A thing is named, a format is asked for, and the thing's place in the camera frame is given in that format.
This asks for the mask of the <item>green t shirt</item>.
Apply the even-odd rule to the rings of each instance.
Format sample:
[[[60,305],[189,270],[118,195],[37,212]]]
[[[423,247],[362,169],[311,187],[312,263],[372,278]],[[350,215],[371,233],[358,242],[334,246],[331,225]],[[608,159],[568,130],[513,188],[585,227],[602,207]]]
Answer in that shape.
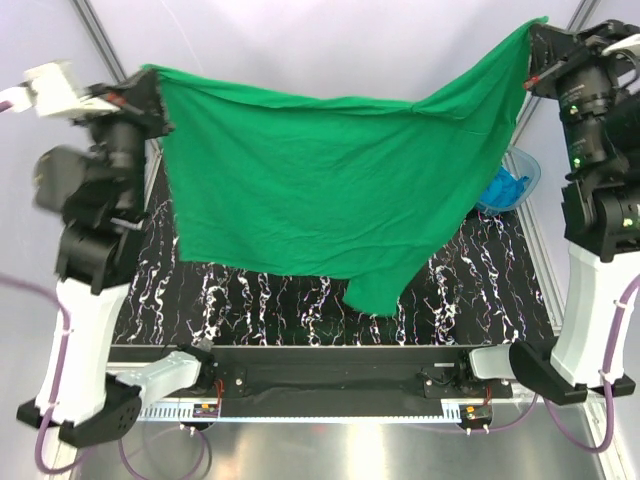
[[[525,98],[522,25],[419,101],[319,99],[156,66],[184,262],[347,284],[389,316],[497,175]]]

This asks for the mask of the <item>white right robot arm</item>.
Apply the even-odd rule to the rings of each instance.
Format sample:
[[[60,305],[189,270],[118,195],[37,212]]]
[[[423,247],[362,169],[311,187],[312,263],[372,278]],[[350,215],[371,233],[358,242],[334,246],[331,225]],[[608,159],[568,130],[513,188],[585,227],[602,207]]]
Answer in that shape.
[[[618,20],[570,32],[529,31],[525,88],[559,106],[570,162],[562,211],[570,279],[552,340],[470,350],[454,384],[476,396],[490,380],[515,381],[558,404],[590,392],[628,396],[623,348],[639,287],[639,29]]]

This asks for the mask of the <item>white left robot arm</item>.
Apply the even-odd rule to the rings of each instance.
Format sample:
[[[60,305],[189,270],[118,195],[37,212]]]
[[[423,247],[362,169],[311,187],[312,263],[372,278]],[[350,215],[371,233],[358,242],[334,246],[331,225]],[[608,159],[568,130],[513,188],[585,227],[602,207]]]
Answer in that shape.
[[[53,295],[58,318],[42,387],[17,417],[57,427],[73,447],[94,447],[121,439],[149,405],[183,389],[206,395],[216,382],[214,355],[187,345],[133,372],[107,370],[144,240],[146,144],[170,134],[172,124],[152,69],[86,88],[75,85],[64,61],[24,76],[16,109],[68,119],[88,130],[92,144],[87,151],[55,147],[36,164],[35,202],[64,224]]]

